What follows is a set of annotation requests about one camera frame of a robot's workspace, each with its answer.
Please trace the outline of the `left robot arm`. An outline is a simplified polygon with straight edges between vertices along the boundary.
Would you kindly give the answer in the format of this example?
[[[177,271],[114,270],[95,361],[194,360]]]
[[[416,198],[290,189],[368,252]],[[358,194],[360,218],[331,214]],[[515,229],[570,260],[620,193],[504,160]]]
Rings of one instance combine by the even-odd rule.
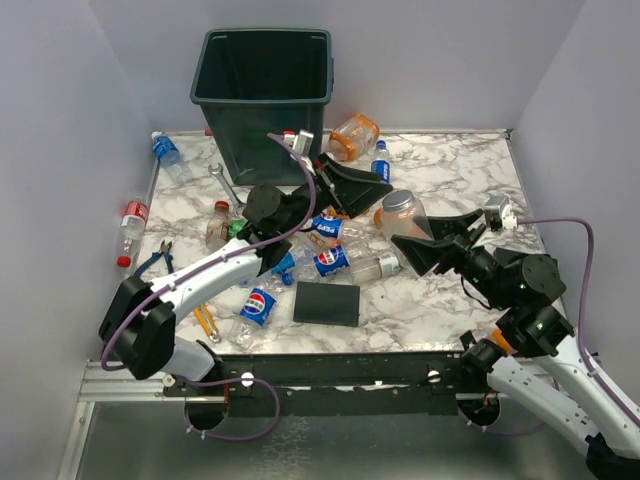
[[[289,237],[328,207],[354,218],[392,190],[381,175],[339,164],[326,153],[303,168],[304,184],[286,194],[257,184],[249,191],[245,226],[218,251],[151,281],[131,276],[119,285],[99,328],[106,371],[128,370],[144,380],[163,372],[186,378],[206,395],[221,371],[203,343],[177,337],[177,324],[196,307],[276,266]]]

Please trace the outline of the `clear plastic jar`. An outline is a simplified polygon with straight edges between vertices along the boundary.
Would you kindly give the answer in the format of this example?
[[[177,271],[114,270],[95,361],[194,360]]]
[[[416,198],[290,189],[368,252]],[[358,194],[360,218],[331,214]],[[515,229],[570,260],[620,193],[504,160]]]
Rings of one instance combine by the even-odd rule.
[[[382,200],[381,208],[374,214],[374,224],[390,241],[393,235],[431,240],[431,230],[422,230],[414,219],[425,217],[422,202],[407,189],[394,189]]]

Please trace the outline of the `brown tea bottle green cap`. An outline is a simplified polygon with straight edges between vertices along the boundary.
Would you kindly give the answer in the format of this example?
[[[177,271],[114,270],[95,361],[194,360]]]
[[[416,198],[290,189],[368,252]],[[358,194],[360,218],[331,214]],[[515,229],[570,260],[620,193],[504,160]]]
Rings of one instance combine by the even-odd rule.
[[[393,276],[400,270],[400,263],[392,252],[383,252],[377,256],[356,260],[350,267],[351,282],[365,284],[378,279]]]

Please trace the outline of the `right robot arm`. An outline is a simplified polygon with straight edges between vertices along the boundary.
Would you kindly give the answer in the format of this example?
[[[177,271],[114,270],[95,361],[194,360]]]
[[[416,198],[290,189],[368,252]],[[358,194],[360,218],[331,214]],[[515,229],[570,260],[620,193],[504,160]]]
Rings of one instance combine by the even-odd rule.
[[[547,254],[479,245],[481,211],[418,217],[432,238],[391,241],[420,276],[453,271],[501,312],[496,326],[506,348],[483,338],[465,348],[459,378],[520,403],[569,441],[598,479],[639,476],[639,407],[597,365],[581,330],[555,308],[565,292],[558,262]]]

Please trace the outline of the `orange flower label bottle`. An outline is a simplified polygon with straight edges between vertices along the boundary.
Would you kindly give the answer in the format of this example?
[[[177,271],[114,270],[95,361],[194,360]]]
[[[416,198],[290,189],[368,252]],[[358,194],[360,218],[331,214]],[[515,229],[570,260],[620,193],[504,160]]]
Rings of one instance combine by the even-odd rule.
[[[340,246],[342,242],[333,237],[325,237],[317,232],[307,232],[302,234],[302,240],[315,253],[319,254],[330,248]]]

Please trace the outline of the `blue label water bottle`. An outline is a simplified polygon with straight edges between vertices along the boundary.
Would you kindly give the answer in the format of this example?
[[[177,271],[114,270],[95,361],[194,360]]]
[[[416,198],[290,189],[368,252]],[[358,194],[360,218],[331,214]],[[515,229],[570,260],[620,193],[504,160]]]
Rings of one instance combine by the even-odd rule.
[[[391,180],[391,154],[384,140],[378,140],[375,145],[373,160],[370,168],[373,173],[382,176],[382,180],[389,183]]]

